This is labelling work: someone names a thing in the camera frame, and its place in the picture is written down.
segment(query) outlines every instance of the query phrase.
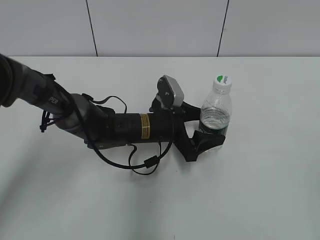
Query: yellow label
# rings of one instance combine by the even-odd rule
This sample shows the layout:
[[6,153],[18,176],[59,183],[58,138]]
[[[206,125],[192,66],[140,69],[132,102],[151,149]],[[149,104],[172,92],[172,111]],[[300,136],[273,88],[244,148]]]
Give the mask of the yellow label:
[[141,117],[141,139],[150,138],[150,121],[147,113],[140,113]]

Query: plastic bottle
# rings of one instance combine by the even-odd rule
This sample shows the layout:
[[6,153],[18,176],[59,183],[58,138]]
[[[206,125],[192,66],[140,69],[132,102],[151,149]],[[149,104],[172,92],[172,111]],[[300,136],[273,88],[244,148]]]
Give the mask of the plastic bottle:
[[[214,79],[212,91],[201,108],[199,131],[226,135],[232,113],[232,101],[229,94],[231,86],[232,80],[227,75],[219,75]],[[210,150],[216,152],[221,147],[222,145]]]

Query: cable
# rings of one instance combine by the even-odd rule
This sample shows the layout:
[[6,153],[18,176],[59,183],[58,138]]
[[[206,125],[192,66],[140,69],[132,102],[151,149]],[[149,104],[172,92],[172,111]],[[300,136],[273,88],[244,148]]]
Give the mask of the cable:
[[[72,113],[72,110],[75,112],[79,122],[80,122],[80,125],[83,129],[83,132],[87,138],[87,141],[88,143],[91,145],[92,149],[94,150],[94,152],[104,161],[106,162],[107,164],[111,165],[111,166],[114,166],[116,168],[120,168],[120,169],[130,169],[130,170],[133,170],[135,173],[137,174],[140,174],[140,175],[150,175],[152,173],[154,173],[159,165],[159,162],[160,162],[160,159],[162,159],[169,151],[170,147],[172,146],[172,143],[174,141],[174,133],[175,133],[175,130],[174,130],[174,119],[173,119],[173,113],[171,110],[169,110],[169,114],[170,114],[170,118],[171,118],[171,122],[172,122],[172,136],[170,138],[170,141],[166,147],[166,149],[164,150],[163,153],[161,153],[161,143],[159,142],[159,147],[160,147],[160,154],[159,156],[153,156],[147,160],[144,161],[144,164],[140,164],[140,165],[134,165],[132,166],[131,165],[131,158],[133,156],[133,154],[137,151],[137,146],[133,145],[133,144],[130,144],[131,146],[133,146],[133,151],[131,152],[130,156],[129,156],[129,165],[122,165],[122,164],[119,164],[119,163],[116,163],[116,162],[113,162],[111,160],[109,160],[108,158],[106,158],[100,151],[99,149],[97,148],[96,144],[94,143],[94,141],[92,140],[92,138],[90,137],[90,134],[88,132],[88,129],[87,129],[87,126],[85,124],[85,121],[79,111],[79,108],[74,100],[74,98],[72,97],[72,95],[66,91],[61,85],[59,85],[57,82],[54,82],[56,84],[56,87],[57,89],[69,100],[69,103],[70,103],[70,106],[71,108],[66,111],[66,113],[64,113],[61,117],[59,118],[49,118],[50,116],[50,113],[49,112],[46,112],[46,111],[43,111],[42,113],[42,124],[40,126],[40,129],[41,129],[41,132],[44,132],[48,126],[50,125],[53,125],[55,124],[56,122],[60,121],[61,119],[69,116],[71,113]],[[125,109],[124,109],[124,113],[127,112],[127,105],[126,103],[119,97],[117,96],[108,96],[107,98],[105,98],[104,100],[102,101],[94,101],[94,99],[83,93],[82,94],[88,101],[91,101],[92,103],[96,103],[96,104],[104,104],[106,103],[110,98],[117,98],[119,99],[125,106]],[[151,172],[148,172],[148,173],[141,173],[141,172],[137,172],[135,171],[135,169],[141,169],[141,168],[150,168],[152,166],[155,166],[154,169],[151,171]]]
[[[161,155],[161,142],[159,141],[158,142],[158,144],[159,144],[159,149],[160,149],[160,153],[159,153],[159,156]],[[137,146],[136,145],[134,145],[134,144],[129,144],[129,146],[132,146],[133,147],[133,150],[132,150],[132,152],[130,153],[130,155],[129,155],[129,158],[128,158],[128,164],[129,164],[129,166],[131,166],[131,158],[133,157],[133,155],[135,154],[135,152],[137,151]],[[153,174],[156,170],[157,170],[157,168],[158,168],[158,166],[159,166],[159,163],[160,163],[160,161],[158,161],[157,162],[157,164],[155,165],[155,167],[154,167],[154,169],[151,171],[151,172],[147,172],[147,173],[143,173],[143,172],[138,172],[138,171],[136,171],[136,170],[134,170],[134,169],[132,169],[132,171],[134,171],[136,174],[139,174],[139,175],[151,175],[151,174]]]
[[101,100],[101,101],[95,101],[94,98],[86,93],[82,93],[82,96],[87,99],[88,101],[94,103],[94,104],[98,104],[98,105],[102,105],[102,104],[105,104],[110,98],[115,98],[115,99],[118,99],[120,100],[123,104],[124,104],[124,113],[126,114],[127,113],[127,104],[118,96],[108,96],[106,97],[105,99]]
[[106,158],[100,151],[99,149],[97,148],[96,144],[94,143],[94,141],[91,139],[89,133],[88,133],[88,130],[87,130],[87,127],[86,127],[86,124],[85,124],[85,121],[84,119],[82,118],[81,116],[81,113],[77,107],[77,104],[75,103],[75,100],[73,99],[73,97],[71,96],[71,94],[65,90],[61,85],[59,85],[57,82],[55,82],[57,88],[64,94],[64,96],[69,100],[76,116],[78,117],[79,119],[79,122],[81,124],[81,127],[84,131],[84,134],[89,142],[89,144],[92,146],[92,149],[95,151],[95,153],[104,161],[106,162],[107,164],[110,164],[116,168],[120,168],[120,169],[141,169],[141,168],[144,168],[146,167],[146,164],[140,164],[140,165],[135,165],[135,166],[127,166],[127,165],[122,165],[122,164],[118,164],[116,162],[113,162],[111,160],[109,160],[108,158]]

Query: bottle cap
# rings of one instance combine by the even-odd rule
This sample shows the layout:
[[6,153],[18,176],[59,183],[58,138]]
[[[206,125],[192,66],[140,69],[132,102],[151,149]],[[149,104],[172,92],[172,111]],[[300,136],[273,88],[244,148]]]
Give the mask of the bottle cap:
[[220,92],[230,92],[231,86],[231,77],[227,75],[219,75],[213,81],[213,88]]

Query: black cylinder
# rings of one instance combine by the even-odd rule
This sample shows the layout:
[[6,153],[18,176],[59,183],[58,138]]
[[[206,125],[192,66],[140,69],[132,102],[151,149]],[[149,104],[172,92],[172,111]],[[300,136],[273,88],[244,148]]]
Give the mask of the black cylinder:
[[[79,112],[83,118],[85,127],[93,141],[99,138],[109,137],[112,139],[112,132],[110,131],[108,120],[109,115],[100,107],[92,104],[80,94],[71,94]],[[68,117],[58,121],[55,124],[58,128],[65,130],[79,138],[87,139],[83,127],[73,111]]]
[[114,116],[114,136],[127,143],[166,142],[172,136],[171,117],[166,111],[117,113]]
[[0,54],[0,105],[10,107],[20,98],[49,113],[63,114],[69,102],[53,78]]

